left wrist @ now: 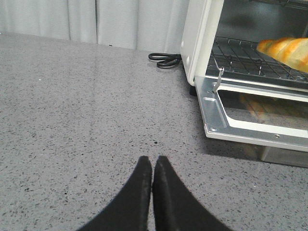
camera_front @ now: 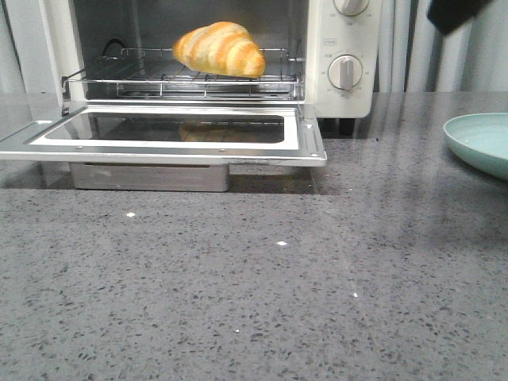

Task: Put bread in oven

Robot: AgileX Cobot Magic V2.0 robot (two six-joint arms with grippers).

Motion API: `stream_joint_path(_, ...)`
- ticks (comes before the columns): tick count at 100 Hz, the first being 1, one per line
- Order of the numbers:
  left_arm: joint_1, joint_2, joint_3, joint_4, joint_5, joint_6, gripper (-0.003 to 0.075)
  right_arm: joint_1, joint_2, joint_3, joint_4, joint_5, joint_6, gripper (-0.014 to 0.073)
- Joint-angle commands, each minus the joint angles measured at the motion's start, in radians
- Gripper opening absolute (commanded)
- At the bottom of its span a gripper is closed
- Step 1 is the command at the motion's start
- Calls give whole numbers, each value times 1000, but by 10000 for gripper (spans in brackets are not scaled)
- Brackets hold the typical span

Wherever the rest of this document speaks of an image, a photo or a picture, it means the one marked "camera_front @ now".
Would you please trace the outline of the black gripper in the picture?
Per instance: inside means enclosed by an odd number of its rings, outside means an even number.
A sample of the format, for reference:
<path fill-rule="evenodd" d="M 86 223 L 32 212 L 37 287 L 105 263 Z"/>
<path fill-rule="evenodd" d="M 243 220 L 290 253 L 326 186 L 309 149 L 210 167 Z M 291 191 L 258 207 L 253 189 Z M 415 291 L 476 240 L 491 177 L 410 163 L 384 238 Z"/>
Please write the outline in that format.
<path fill-rule="evenodd" d="M 450 34 L 491 3 L 492 0 L 432 0 L 426 16 L 441 34 Z"/>

